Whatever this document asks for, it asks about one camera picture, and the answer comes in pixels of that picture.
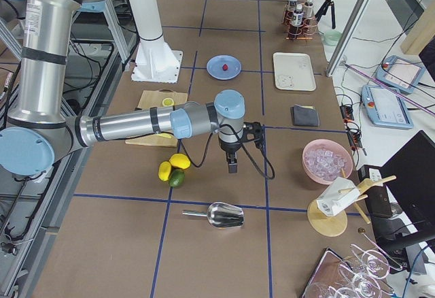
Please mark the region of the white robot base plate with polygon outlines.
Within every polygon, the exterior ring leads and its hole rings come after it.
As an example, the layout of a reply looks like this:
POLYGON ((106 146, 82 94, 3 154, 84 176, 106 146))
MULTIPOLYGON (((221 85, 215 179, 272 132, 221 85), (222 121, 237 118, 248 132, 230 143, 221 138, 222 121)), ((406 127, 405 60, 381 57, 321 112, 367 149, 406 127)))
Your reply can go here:
POLYGON ((179 77, 183 52, 172 50, 171 53, 175 56, 175 62, 171 59, 156 60, 152 51, 147 54, 138 49, 135 67, 132 72, 131 79, 134 82, 159 82, 159 83, 176 83, 179 77))

